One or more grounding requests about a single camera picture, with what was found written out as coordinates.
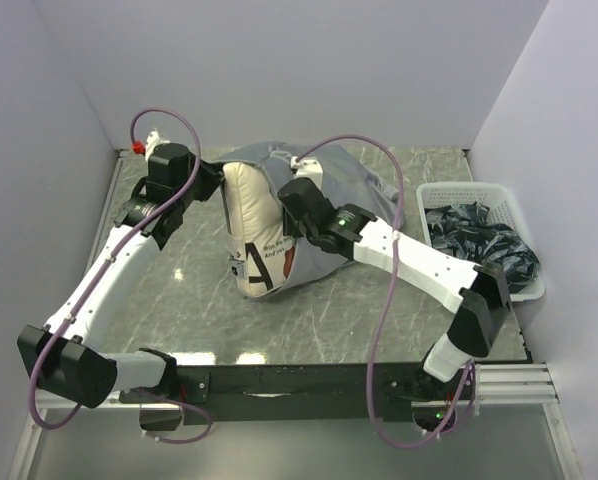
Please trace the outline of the grey pillowcase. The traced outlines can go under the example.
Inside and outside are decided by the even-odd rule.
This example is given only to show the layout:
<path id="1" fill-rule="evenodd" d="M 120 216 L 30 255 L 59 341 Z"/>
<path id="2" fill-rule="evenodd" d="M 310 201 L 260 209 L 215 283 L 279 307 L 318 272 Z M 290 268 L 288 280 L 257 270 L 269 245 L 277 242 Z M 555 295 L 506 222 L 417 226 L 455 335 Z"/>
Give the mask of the grey pillowcase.
<path id="1" fill-rule="evenodd" d="M 229 268 L 240 293 L 266 298 L 325 278 L 348 264 L 302 236 L 278 195 L 285 186 L 315 220 L 348 204 L 402 225 L 399 190 L 338 145 L 312 153 L 284 142 L 238 148 L 216 160 L 225 214 Z"/>

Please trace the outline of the cream pillow with bear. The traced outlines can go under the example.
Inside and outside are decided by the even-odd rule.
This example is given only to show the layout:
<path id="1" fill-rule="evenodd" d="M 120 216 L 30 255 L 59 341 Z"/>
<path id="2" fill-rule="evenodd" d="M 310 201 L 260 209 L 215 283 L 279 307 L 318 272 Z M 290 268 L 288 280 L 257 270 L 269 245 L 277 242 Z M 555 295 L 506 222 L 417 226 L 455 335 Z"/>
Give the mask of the cream pillow with bear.
<path id="1" fill-rule="evenodd" d="M 295 239 L 284 233 L 282 209 L 260 169 L 232 162 L 222 172 L 229 269 L 241 294 L 262 298 L 288 280 Z"/>

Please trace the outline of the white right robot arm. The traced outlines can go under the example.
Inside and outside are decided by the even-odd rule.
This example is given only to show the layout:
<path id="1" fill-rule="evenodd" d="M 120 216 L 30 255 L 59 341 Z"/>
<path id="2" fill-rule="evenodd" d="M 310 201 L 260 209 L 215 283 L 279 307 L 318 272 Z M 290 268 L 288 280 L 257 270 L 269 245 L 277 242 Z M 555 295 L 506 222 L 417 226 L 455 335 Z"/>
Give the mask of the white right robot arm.
<path id="1" fill-rule="evenodd" d="M 496 263 L 461 260 L 414 240 L 353 204 L 334 207 L 316 184 L 300 177 L 278 193 L 295 231 L 329 254 L 373 266 L 425 292 L 454 315 L 418 374 L 423 395 L 439 399 L 470 360 L 490 354 L 511 310 L 505 274 Z"/>

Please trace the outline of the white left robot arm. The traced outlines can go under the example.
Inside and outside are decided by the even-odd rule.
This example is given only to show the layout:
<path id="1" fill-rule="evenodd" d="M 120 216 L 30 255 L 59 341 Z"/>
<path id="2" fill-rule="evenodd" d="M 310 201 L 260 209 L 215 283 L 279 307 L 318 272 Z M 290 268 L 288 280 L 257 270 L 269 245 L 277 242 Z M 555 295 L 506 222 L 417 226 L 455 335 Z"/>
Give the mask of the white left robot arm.
<path id="1" fill-rule="evenodd" d="M 220 187 L 220 165 L 198 159 L 186 146 L 162 143 L 147 173 L 113 220 L 108 239 L 68 300 L 41 327 L 26 326 L 17 347 L 31 379 L 44 390 L 87 408 L 115 391 L 144 389 L 155 401 L 179 396 L 176 359 L 144 348 L 105 353 L 102 345 L 135 284 L 182 225 L 194 201 Z"/>

